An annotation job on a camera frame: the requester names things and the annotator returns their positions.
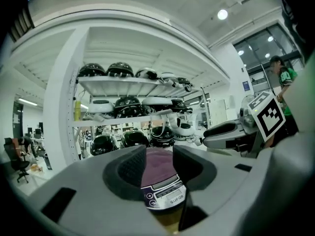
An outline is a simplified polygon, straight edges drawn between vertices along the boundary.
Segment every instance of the white helmet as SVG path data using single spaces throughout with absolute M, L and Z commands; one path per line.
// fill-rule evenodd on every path
M 175 134 L 175 139 L 185 140 L 186 138 L 192 137 L 195 133 L 193 127 L 187 123 L 181 123 L 180 118 L 169 117 L 169 124 Z
M 136 78 L 150 79 L 150 80 L 157 80 L 158 74 L 152 68 L 144 67 L 144 68 L 140 68 L 137 71 L 135 77 Z
M 89 105 L 89 113 L 110 113 L 114 111 L 113 103 L 109 102 L 105 97 L 95 97 Z
M 172 105 L 172 100 L 164 97 L 147 97 L 142 101 L 142 108 L 147 115 L 170 109 Z

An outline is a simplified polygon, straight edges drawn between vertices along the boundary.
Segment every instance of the window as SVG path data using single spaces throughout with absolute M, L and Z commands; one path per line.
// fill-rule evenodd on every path
M 279 25 L 269 27 L 268 30 L 274 36 L 279 45 L 282 46 L 285 53 L 291 53 L 297 50 L 293 41 L 285 34 Z
M 268 62 L 274 55 L 282 56 L 285 54 L 274 40 L 269 41 L 271 38 L 273 36 L 264 30 L 248 39 L 248 43 L 252 47 L 252 51 L 255 53 L 259 63 Z
M 210 95 L 208 93 L 206 94 L 206 98 L 208 99 L 207 101 L 210 102 Z M 202 101 L 202 100 L 203 100 L 203 97 L 201 95 L 201 96 L 198 96 L 196 98 L 185 101 L 185 104 L 187 107 L 191 107 L 193 105 L 198 105 L 200 103 L 200 101 Z
M 296 51 L 296 46 L 278 25 L 268 27 L 234 45 L 246 69 L 264 64 L 274 55 L 283 56 Z
M 276 92 L 281 88 L 278 77 L 270 69 L 272 56 L 280 56 L 285 65 L 297 73 L 303 69 L 300 53 L 278 24 L 247 37 L 234 47 L 247 69 L 255 94 L 266 89 Z

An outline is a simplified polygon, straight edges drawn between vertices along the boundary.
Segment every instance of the black helmet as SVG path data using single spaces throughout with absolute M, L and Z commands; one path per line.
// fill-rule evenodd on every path
M 106 75 L 113 77 L 133 77 L 133 71 L 127 63 L 117 62 L 109 66 Z
M 172 100 L 165 97 L 147 97 L 142 101 L 142 109 L 146 115 L 170 109 L 172 105 Z
M 187 108 L 185 102 L 180 99 L 173 99 L 173 106 L 171 107 L 171 110 L 173 112 L 178 112 L 181 114 L 184 114 L 185 112 L 192 113 L 192 108 Z
M 89 63 L 80 69 L 78 77 L 105 76 L 105 70 L 99 64 Z
M 98 126 L 96 131 L 95 131 L 95 136 L 99 136 L 103 133 L 103 127 L 102 126 Z
M 177 78 L 179 84 L 183 84 L 184 88 L 187 92 L 191 92 L 191 83 L 188 79 L 186 78 Z
M 177 78 L 178 79 L 178 83 L 179 84 L 189 84 L 190 85 L 190 81 L 186 78 Z
M 138 117 L 142 115 L 141 103 L 137 97 L 126 96 L 115 103 L 116 118 Z
M 154 147 L 170 147 L 175 143 L 174 133 L 169 127 L 165 127 L 162 133 L 163 126 L 154 127 L 150 130 L 151 145 Z
M 113 150 L 117 150 L 115 139 L 112 135 L 96 136 L 91 142 L 91 154 L 101 155 Z
M 145 145 L 146 147 L 149 146 L 148 138 L 140 130 L 132 130 L 125 132 L 122 135 L 122 143 L 125 148 L 141 144 Z

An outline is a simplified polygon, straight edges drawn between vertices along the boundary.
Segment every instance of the gray plastic surface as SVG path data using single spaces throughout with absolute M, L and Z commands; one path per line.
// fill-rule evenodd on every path
M 244 117 L 241 117 L 241 116 L 239 116 L 239 115 L 238 115 L 238 117 L 239 117 L 239 121 L 240 121 L 240 123 L 242 124 L 242 127 L 243 127 L 243 129 L 244 129 L 244 132 L 245 132 L 246 134 L 251 135 L 251 134 L 253 134 L 253 133 L 255 133 L 255 132 L 259 132 L 259 128 L 258 128 L 257 125 L 254 126 L 254 127 L 248 127 L 248 126 L 246 126 L 246 125 L 244 124 Z
M 231 156 L 208 153 L 200 150 L 194 151 L 194 153 L 197 153 L 199 156 L 209 158 L 214 162 L 218 170 L 218 179 L 215 179 L 204 191 L 191 192 L 193 204 L 200 207 L 207 214 L 211 214 L 211 216 L 199 222 L 197 225 L 182 231 L 181 235 L 235 235 L 239 230 L 240 221 L 242 221 L 244 215 L 259 194 L 266 176 L 271 152 L 272 149 L 263 150 L 252 164 L 249 164 L 250 161 L 240 162 L 252 165 L 251 171 L 240 180 L 230 175 L 236 173 L 230 168 L 232 164 L 238 162 L 235 157 L 232 157 L 234 162 L 230 161 L 225 163 L 224 159 L 221 157 L 231 158 Z
M 179 147 L 211 161 L 218 171 L 205 190 L 191 192 L 193 204 L 211 216 L 181 234 L 231 235 L 259 192 L 270 151 L 264 151 L 255 160 Z M 113 151 L 70 165 L 36 190 L 29 198 L 30 205 L 41 210 L 61 187 L 68 187 L 77 193 L 61 216 L 59 225 L 72 232 L 85 236 L 168 235 L 143 202 L 122 200 L 103 182 L 102 172 L 106 164 L 136 148 Z M 252 166 L 252 170 L 248 173 L 236 169 L 239 163 Z
M 237 127 L 232 132 L 227 132 L 221 135 L 208 136 L 203 139 L 203 144 L 208 148 L 221 148 L 226 149 L 226 141 L 234 141 L 237 138 L 246 136 L 244 128 L 239 120 L 232 121 L 236 123 Z
M 68 187 L 77 192 L 58 224 L 70 231 L 85 236 L 166 235 L 144 202 L 123 200 L 104 184 L 105 166 L 136 148 L 124 148 L 71 164 L 31 194 L 30 205 L 41 210 L 61 187 Z

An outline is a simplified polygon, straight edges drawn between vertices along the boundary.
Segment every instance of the sign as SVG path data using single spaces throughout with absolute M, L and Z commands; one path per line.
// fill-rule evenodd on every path
M 271 92 L 262 92 L 248 104 L 248 109 L 265 142 L 285 123 L 281 107 Z
M 243 88 L 245 91 L 249 91 L 250 89 L 250 84 L 248 83 L 248 81 L 244 81 L 243 82 Z

